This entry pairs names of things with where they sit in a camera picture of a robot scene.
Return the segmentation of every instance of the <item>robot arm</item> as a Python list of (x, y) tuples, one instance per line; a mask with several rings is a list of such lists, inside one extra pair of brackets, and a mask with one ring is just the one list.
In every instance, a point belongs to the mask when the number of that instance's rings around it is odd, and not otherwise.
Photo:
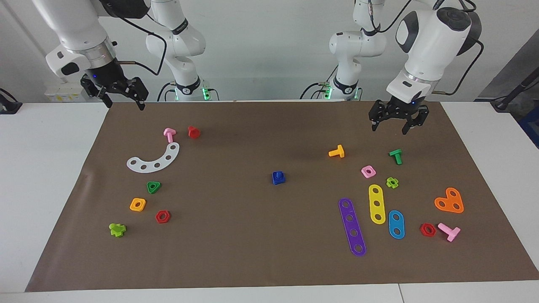
[(433, 92), (445, 68), (475, 45), (481, 34), (481, 22), (475, 12), (445, 6), (444, 1), (442, 6), (440, 1), (420, 2), (432, 5), (434, 10), (413, 11), (401, 21), (396, 39), (409, 58), (387, 87), (392, 95), (390, 101), (376, 101), (369, 112), (372, 130), (391, 118), (406, 120), (403, 134), (422, 126), (429, 109), (421, 103)]
[(339, 32), (331, 37), (329, 49), (337, 57), (337, 75), (330, 80), (330, 98), (350, 100), (354, 96), (361, 73), (361, 64), (357, 57), (380, 56), (387, 44), (386, 37), (377, 33), (372, 24), (379, 25), (385, 0), (357, 0), (354, 6), (354, 20), (361, 31)]
[[(205, 100), (204, 80), (198, 76), (195, 64), (187, 57), (197, 56), (206, 50), (206, 40), (183, 14), (178, 1), (151, 0), (155, 20), (166, 29), (156, 31), (167, 42), (164, 62), (170, 67), (176, 83), (176, 95), (182, 101)], [(163, 43), (154, 36), (146, 38), (146, 47), (161, 57)]]
[[(98, 22), (97, 12), (88, 0), (32, 0), (39, 13), (52, 28), (61, 44), (46, 56), (51, 70), (64, 78), (85, 71), (82, 86), (90, 96), (103, 100), (107, 107), (112, 101), (107, 93), (119, 93), (135, 100), (140, 110), (148, 90), (141, 79), (127, 79), (116, 59), (107, 32)], [(105, 1), (110, 11), (117, 11), (126, 18), (140, 18), (149, 8), (143, 0)]]

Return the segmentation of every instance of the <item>yellow plastic strip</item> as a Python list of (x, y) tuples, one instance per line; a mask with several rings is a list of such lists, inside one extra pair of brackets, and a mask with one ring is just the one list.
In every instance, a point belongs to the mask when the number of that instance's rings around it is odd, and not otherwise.
[(371, 220), (376, 224), (385, 223), (384, 192), (376, 184), (369, 187), (369, 205)]

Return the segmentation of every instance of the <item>white curved plastic strip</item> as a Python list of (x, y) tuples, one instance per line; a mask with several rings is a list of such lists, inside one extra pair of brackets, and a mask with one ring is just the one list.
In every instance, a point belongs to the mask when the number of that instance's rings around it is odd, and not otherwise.
[(140, 160), (139, 157), (132, 157), (131, 159), (127, 160), (127, 167), (136, 173), (155, 173), (156, 171), (160, 171), (169, 166), (174, 161), (174, 159), (176, 159), (178, 153), (179, 144), (176, 142), (172, 142), (171, 144), (167, 145), (167, 150), (165, 151), (164, 155), (159, 159), (151, 162), (146, 162)]

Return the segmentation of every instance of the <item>pink t-shaped bolt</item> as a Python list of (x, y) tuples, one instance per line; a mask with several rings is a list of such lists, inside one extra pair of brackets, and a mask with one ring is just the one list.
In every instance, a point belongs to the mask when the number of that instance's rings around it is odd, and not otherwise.
[(438, 224), (438, 228), (448, 235), (447, 240), (453, 242), (460, 232), (460, 228), (450, 229), (444, 223)]
[(174, 142), (174, 140), (172, 139), (172, 136), (174, 136), (176, 134), (176, 131), (172, 128), (166, 128), (164, 133), (163, 133), (163, 136), (166, 136), (169, 143), (172, 143)]

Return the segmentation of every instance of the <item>purple plastic strip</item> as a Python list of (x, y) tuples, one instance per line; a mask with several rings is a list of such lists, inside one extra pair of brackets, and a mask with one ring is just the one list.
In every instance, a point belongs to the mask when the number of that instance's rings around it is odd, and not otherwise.
[(367, 247), (365, 247), (365, 241), (361, 234), (360, 223), (357, 221), (356, 212), (354, 211), (354, 205), (348, 198), (342, 198), (338, 202), (338, 207), (341, 210), (342, 223), (346, 230), (346, 236), (348, 237), (348, 243), (350, 244), (350, 251), (357, 257), (361, 257), (366, 254)]

